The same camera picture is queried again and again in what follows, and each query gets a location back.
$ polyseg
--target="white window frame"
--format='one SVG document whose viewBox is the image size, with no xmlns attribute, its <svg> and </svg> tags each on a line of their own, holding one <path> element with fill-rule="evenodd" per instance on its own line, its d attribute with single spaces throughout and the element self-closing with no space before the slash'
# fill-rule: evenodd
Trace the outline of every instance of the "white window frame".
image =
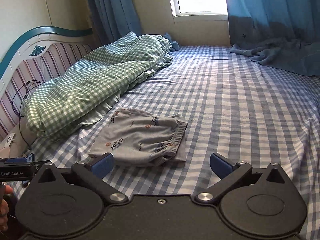
<svg viewBox="0 0 320 240">
<path fill-rule="evenodd" d="M 227 14 L 214 14 L 212 12 L 188 12 L 181 13 L 178 0 L 170 0 L 172 16 L 174 22 L 181 21 L 227 21 Z"/>
</svg>

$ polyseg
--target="black cable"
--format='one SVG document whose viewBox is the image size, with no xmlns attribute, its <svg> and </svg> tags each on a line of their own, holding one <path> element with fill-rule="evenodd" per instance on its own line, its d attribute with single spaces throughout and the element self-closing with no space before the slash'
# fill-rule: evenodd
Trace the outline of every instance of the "black cable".
<svg viewBox="0 0 320 240">
<path fill-rule="evenodd" d="M 20 116 L 20 114 L 18 114 L 17 113 L 17 111 L 16 111 L 16 109 L 15 109 L 15 107 L 13 106 L 13 101 L 14 101 L 14 98 L 16 97 L 16 95 L 19 93 L 19 91 L 21 90 L 21 88 L 23 88 L 23 87 L 25 87 L 26 85 L 28 85 L 28 84 L 30 84 L 31 82 L 34 82 L 34 83 L 40 83 L 40 84 L 42 84 L 42 82 L 41 81 L 39 81 L 39 80 L 36 80 L 36 79 L 32 79 L 32 80 L 30 80 L 30 81 L 28 81 L 28 82 L 26 82 L 26 83 L 24 83 L 18 90 L 17 90 L 17 92 L 14 94 L 14 96 L 13 96 L 13 98 L 12 98 L 12 101 L 11 101 L 11 107 L 12 107 L 12 110 L 14 111 L 14 113 L 18 116 L 18 117 L 22 117 L 22 116 Z"/>
<path fill-rule="evenodd" d="M 37 88 L 38 86 L 40 86 L 40 85 L 42 85 L 42 84 L 43 84 L 43 83 L 42 83 L 41 81 L 36 80 L 36 79 L 30 80 L 30 81 L 24 83 L 24 84 L 17 90 L 17 92 L 14 94 L 14 96 L 13 96 L 13 98 L 12 98 L 12 101 L 11 101 L 12 110 L 13 110 L 14 113 L 19 117 L 19 122 L 18 122 L 18 124 L 19 124 L 19 132 L 20 132 L 21 138 L 22 138 L 22 139 L 24 140 L 24 142 L 27 144 L 28 150 L 31 150 L 31 145 L 30 145 L 30 144 L 25 140 L 25 138 L 23 137 L 22 132 L 21 132 L 21 127 L 20 127 L 20 120 L 21 120 L 22 117 L 24 117 L 23 115 L 21 115 L 21 106 L 22 106 L 23 100 L 27 97 L 27 95 L 31 92 L 31 90 L 34 89 L 34 88 Z M 14 108 L 14 106 L 13 106 L 13 100 L 14 100 L 15 96 L 18 94 L 18 92 L 21 90 L 21 88 L 26 87 L 26 85 L 29 85 L 29 86 L 26 88 L 26 94 L 25 94 L 25 96 L 22 98 L 22 101 L 21 101 L 21 104 L 20 104 L 20 107 L 19 107 L 19 113 L 17 113 L 16 110 L 15 110 L 15 108 Z"/>
</svg>

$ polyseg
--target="blue checkered bed sheet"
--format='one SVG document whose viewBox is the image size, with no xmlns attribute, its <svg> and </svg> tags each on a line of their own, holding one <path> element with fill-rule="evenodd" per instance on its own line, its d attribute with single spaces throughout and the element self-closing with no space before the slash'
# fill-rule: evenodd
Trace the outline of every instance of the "blue checkered bed sheet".
<svg viewBox="0 0 320 240">
<path fill-rule="evenodd" d="M 54 144 L 39 138 L 36 158 L 57 167 L 88 160 L 90 146 L 118 107 L 182 114 L 188 121 L 184 166 L 116 166 L 104 181 L 129 197 L 192 194 L 219 181 L 209 165 L 212 152 L 257 168 L 277 162 L 307 203 L 301 236 L 320 239 L 320 79 L 261 66 L 229 48 L 182 47 L 172 54 L 170 67 L 129 90 L 96 124 Z M 20 197 L 21 183 L 13 186 Z"/>
</svg>

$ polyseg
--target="wall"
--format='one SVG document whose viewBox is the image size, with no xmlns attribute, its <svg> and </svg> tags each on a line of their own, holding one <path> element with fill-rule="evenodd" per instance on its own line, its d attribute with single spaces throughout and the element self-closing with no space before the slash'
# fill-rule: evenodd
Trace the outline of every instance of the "wall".
<svg viewBox="0 0 320 240">
<path fill-rule="evenodd" d="M 43 25 L 89 28 L 86 0 L 0 0 L 0 61 L 26 31 Z"/>
<path fill-rule="evenodd" d="M 165 32 L 182 45 L 230 46 L 227 21 L 174 22 L 170 0 L 132 0 L 144 33 Z"/>
</svg>

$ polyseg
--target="blue curtain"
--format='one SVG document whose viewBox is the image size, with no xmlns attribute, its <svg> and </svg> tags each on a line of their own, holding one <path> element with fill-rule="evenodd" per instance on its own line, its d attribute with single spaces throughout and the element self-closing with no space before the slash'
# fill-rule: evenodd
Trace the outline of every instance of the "blue curtain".
<svg viewBox="0 0 320 240">
<path fill-rule="evenodd" d="M 132 0 L 88 0 L 88 4 L 102 44 L 114 42 L 129 32 L 142 34 Z"/>
<path fill-rule="evenodd" d="M 231 52 L 320 75 L 320 0 L 227 0 Z"/>
</svg>

